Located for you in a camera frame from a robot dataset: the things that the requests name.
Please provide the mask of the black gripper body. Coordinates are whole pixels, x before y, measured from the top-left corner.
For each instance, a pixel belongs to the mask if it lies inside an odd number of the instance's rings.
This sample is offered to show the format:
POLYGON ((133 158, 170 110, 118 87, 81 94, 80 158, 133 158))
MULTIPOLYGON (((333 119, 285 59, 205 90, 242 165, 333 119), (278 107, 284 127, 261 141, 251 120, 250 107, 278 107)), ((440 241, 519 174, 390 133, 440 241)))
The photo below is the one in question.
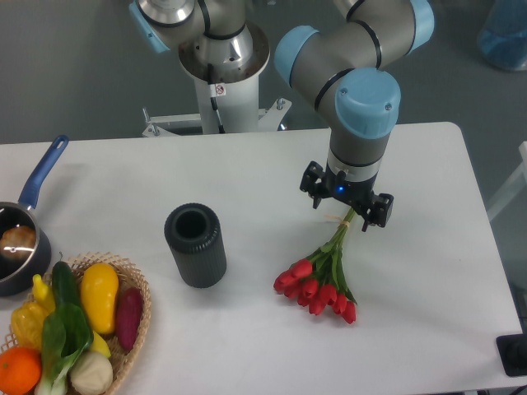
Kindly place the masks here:
POLYGON ((373 200, 373 187, 376 176, 363 181, 350 181, 347 173, 339 171, 334 174, 328 170, 322 178, 322 185, 327 190, 329 198, 334 198, 347 204, 357 212, 371 208, 373 200))

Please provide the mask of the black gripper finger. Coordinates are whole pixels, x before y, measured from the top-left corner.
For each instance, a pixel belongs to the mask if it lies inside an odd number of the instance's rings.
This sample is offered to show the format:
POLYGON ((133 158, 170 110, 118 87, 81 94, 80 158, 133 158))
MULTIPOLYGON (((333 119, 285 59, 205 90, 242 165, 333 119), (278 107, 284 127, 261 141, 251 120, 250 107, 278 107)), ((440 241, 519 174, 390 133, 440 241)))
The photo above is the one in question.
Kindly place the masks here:
POLYGON ((301 178, 300 190, 307 193, 313 200, 312 207, 317 209, 321 200, 325 198, 324 170, 320 164, 311 161, 301 178))
POLYGON ((371 194, 367 209, 363 215, 362 231, 367 231, 369 226, 385 228, 393 208, 394 196, 389 193, 371 194))

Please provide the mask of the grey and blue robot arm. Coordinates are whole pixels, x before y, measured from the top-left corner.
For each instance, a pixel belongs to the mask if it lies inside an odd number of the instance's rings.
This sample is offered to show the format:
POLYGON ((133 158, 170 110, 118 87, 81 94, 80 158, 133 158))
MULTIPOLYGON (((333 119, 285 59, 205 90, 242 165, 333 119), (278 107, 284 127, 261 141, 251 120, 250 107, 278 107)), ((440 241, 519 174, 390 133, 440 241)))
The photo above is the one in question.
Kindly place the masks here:
POLYGON ((151 46, 175 51, 194 79, 206 134, 256 129, 259 75, 274 63, 331 131, 326 163, 308 165, 301 190, 382 227, 393 197, 373 186, 401 101, 385 67, 431 38, 434 15, 426 1, 339 1, 337 8, 345 24, 333 33, 298 26, 275 49, 242 1, 134 1, 129 10, 151 46))

